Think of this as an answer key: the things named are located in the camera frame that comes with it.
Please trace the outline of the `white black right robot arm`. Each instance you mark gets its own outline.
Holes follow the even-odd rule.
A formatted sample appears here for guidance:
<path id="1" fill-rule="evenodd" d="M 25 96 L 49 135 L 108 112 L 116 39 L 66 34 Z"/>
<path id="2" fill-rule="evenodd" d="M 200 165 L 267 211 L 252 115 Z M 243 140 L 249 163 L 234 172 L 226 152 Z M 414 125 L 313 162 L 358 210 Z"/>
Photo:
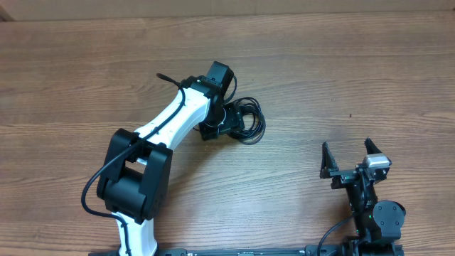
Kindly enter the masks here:
<path id="1" fill-rule="evenodd" d="M 346 191 L 351 214 L 326 231 L 316 246 L 317 255 L 404 254 L 402 246 L 395 242 L 401 238 L 405 207 L 396 201 L 380 201 L 374 188 L 375 184 L 387 178 L 392 161 L 371 138 L 367 138 L 364 145 L 367 154 L 363 161 L 354 169 L 344 171 L 339 169 L 328 143 L 324 142 L 321 146 L 320 177 L 331 179 L 332 189 Z M 350 221 L 355 224 L 355 236 L 344 238 L 340 245 L 323 244 L 333 231 Z"/>

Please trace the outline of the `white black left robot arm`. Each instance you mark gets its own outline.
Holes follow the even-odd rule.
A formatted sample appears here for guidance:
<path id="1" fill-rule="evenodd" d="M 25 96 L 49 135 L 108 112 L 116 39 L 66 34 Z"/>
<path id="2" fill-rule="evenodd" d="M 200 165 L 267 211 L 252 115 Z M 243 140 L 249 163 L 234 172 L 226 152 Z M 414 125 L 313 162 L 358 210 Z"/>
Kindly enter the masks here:
<path id="1" fill-rule="evenodd" d="M 148 124 L 112 135 L 103 166 L 81 193 L 86 212 L 117 222 L 120 245 L 110 255 L 157 255 L 154 218 L 176 147 L 194 126 L 205 141 L 244 127 L 239 107 L 225 94 L 234 80 L 230 67 L 215 61 L 207 75 L 177 82 L 174 100 Z"/>

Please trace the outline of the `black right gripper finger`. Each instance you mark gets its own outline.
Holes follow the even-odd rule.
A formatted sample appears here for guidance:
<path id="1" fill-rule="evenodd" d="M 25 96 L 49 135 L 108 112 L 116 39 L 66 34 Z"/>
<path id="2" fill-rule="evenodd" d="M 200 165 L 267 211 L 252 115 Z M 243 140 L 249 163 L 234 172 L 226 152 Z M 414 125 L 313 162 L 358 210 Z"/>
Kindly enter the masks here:
<path id="1" fill-rule="evenodd" d="M 335 158 L 333 157 L 328 143 L 324 142 L 322 144 L 322 160 L 320 168 L 320 178 L 330 178 L 335 172 L 339 171 L 338 165 Z"/>
<path id="2" fill-rule="evenodd" d="M 382 152 L 377 148 L 370 137 L 367 137 L 364 141 L 365 149 L 367 154 L 381 154 Z"/>

